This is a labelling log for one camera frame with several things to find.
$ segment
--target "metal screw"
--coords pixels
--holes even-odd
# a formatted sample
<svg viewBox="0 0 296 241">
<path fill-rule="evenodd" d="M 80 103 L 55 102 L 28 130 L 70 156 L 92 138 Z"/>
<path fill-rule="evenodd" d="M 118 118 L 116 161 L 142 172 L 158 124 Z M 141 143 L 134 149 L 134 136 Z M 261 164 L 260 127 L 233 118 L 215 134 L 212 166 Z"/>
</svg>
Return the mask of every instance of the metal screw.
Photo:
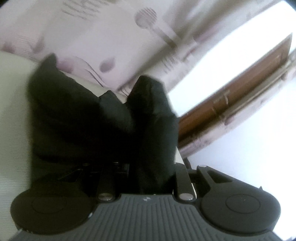
<svg viewBox="0 0 296 241">
<path fill-rule="evenodd" d="M 113 195 L 110 193 L 101 193 L 98 196 L 98 199 L 101 201 L 110 201 L 113 198 Z"/>
<path fill-rule="evenodd" d="M 181 194 L 179 195 L 179 198 L 180 198 L 181 200 L 183 200 L 183 201 L 190 201 L 190 200 L 193 199 L 193 195 L 190 194 L 190 193 L 181 193 Z"/>
</svg>

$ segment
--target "gray plastic base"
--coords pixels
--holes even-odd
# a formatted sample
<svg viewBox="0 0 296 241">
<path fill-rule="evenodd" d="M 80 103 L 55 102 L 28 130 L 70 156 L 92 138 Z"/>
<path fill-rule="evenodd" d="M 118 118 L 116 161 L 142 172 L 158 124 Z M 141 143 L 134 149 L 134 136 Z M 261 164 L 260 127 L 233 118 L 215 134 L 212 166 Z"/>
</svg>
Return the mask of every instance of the gray plastic base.
<svg viewBox="0 0 296 241">
<path fill-rule="evenodd" d="M 88 221 L 58 235 L 18 232 L 11 241 L 281 241 L 273 232 L 239 237 L 209 225 L 197 209 L 172 195 L 122 195 L 100 204 Z"/>
</svg>

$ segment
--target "patterned curtain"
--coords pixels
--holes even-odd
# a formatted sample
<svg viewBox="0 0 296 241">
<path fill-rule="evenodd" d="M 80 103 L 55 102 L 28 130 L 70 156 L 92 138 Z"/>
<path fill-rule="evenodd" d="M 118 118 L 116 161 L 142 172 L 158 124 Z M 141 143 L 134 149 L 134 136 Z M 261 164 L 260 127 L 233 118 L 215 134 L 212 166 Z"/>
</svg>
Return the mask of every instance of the patterned curtain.
<svg viewBox="0 0 296 241">
<path fill-rule="evenodd" d="M 0 49 L 128 95 L 148 74 L 171 90 L 220 40 L 279 0 L 9 0 Z"/>
</svg>

